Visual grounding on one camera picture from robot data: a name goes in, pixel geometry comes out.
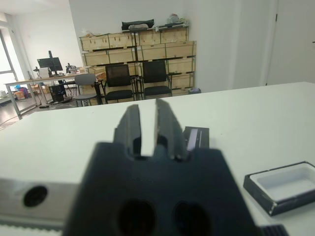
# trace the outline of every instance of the office desk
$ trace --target office desk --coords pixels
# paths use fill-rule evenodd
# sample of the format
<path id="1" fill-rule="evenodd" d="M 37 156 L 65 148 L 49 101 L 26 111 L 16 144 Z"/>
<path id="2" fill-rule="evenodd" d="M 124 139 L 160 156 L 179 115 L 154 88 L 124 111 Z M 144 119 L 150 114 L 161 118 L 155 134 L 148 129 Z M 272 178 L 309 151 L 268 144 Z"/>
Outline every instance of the office desk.
<path id="1" fill-rule="evenodd" d="M 164 100 L 169 102 L 183 129 L 210 128 L 210 147 L 222 150 L 257 225 L 281 223 L 291 236 L 314 235 L 315 203 L 270 217 L 243 189 L 246 174 L 300 161 L 315 164 L 314 84 L 247 88 Z M 0 177 L 79 183 L 95 144 L 113 141 L 115 127 L 132 104 L 139 104 L 140 108 L 141 152 L 152 155 L 155 100 L 37 112 L 0 132 Z M 71 122 L 61 127 L 65 118 Z M 7 236 L 27 235 L 4 226 L 0 232 Z"/>
<path id="2" fill-rule="evenodd" d="M 19 116 L 22 112 L 24 111 L 27 111 L 31 108 L 35 108 L 37 106 L 37 102 L 36 102 L 36 99 L 35 99 L 35 95 L 34 95 L 34 92 L 32 90 L 32 87 L 31 85 L 34 85 L 34 84 L 37 84 L 37 83 L 44 83 L 44 82 L 51 82 L 51 81 L 58 81 L 58 80 L 69 80 L 69 79 L 74 79 L 74 77 L 76 75 L 79 75 L 79 74 L 70 74 L 70 75 L 65 75 L 65 76 L 60 76 L 60 77 L 49 77 L 49 78 L 41 78 L 41 79 L 33 79 L 33 80 L 25 80 L 25 81 L 17 81 L 17 82 L 13 82 L 13 83 L 8 83 L 8 84 L 5 84 L 6 86 L 6 89 L 8 90 L 8 93 L 9 93 L 9 97 L 11 99 L 11 102 L 13 104 L 13 107 L 14 107 L 14 110 L 16 112 L 16 114 Z M 32 99 L 34 100 L 34 103 L 31 104 L 30 106 L 22 109 L 22 110 L 19 110 L 19 107 L 14 99 L 14 96 L 13 96 L 13 93 L 11 91 L 11 88 L 10 86 L 15 86 L 15 85 L 27 85 L 30 93 L 31 93 L 31 97 Z M 44 99 L 44 102 L 47 103 L 47 100 L 46 100 L 46 97 L 45 97 L 45 94 L 43 92 L 43 89 L 41 86 L 38 86 L 41 94 L 43 95 L 43 99 Z"/>

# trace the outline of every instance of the computer monitor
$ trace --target computer monitor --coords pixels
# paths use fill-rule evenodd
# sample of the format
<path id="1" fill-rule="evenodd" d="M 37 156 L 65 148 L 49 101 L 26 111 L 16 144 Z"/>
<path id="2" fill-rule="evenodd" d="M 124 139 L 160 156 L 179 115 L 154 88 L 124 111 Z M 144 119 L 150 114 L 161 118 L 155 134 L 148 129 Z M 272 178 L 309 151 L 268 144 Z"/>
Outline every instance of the computer monitor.
<path id="1" fill-rule="evenodd" d="M 52 71 L 55 71 L 55 68 L 54 68 L 54 65 L 55 65 L 56 70 L 63 70 L 63 67 L 61 66 L 59 58 L 53 58 L 54 65 L 52 63 L 51 58 L 37 59 L 37 62 L 40 68 L 49 67 Z"/>

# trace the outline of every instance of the ceiling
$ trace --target ceiling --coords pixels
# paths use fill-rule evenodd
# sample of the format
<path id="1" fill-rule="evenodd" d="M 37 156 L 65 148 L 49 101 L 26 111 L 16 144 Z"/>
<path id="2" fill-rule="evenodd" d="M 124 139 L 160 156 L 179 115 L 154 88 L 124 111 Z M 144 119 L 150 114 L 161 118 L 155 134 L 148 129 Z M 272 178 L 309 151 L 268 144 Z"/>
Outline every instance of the ceiling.
<path id="1" fill-rule="evenodd" d="M 11 15 L 69 7 L 69 0 L 0 0 L 0 12 Z"/>

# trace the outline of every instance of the white door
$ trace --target white door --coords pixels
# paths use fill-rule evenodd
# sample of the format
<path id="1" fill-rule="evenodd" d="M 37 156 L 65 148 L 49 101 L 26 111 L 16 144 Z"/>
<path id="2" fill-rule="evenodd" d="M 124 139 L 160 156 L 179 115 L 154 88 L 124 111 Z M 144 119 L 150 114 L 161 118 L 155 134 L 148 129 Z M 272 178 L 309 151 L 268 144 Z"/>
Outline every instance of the white door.
<path id="1" fill-rule="evenodd" d="M 268 85 L 315 83 L 315 0 L 279 0 Z"/>

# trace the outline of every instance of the white tray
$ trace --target white tray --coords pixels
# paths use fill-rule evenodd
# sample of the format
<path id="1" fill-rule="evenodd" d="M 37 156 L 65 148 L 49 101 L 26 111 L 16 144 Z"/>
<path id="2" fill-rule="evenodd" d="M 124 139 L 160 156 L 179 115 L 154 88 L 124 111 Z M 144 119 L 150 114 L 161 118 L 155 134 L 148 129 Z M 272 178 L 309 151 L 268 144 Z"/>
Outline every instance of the white tray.
<path id="1" fill-rule="evenodd" d="M 307 163 L 254 174 L 250 179 L 275 202 L 315 190 L 315 168 Z"/>

